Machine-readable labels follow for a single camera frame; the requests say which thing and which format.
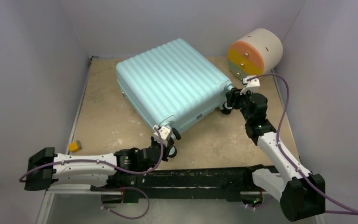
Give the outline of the light blue suitcase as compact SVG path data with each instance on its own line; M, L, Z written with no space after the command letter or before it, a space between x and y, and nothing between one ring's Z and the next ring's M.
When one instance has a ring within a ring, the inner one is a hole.
M228 76L184 39L176 39L116 65L118 85L150 127L165 126L172 138L226 108Z

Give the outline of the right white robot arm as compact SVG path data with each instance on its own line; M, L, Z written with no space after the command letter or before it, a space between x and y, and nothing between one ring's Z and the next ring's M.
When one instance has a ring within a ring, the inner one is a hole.
M325 213L325 180L312 174L286 148L278 130L267 119L267 98L251 91L242 93L232 88L226 93L227 106L241 112L247 136L273 162L278 173L262 168L244 175L243 184L249 190L261 187L276 199L284 216L291 222Z

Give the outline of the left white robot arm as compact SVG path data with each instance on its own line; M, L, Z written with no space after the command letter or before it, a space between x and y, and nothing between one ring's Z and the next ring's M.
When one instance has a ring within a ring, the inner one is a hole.
M27 172L19 181L26 191L47 190L61 184L88 184L114 191L120 186L121 175L144 175L167 161L174 139L165 143L151 138L147 148L122 149L115 153L75 156L56 153L45 147L28 159Z

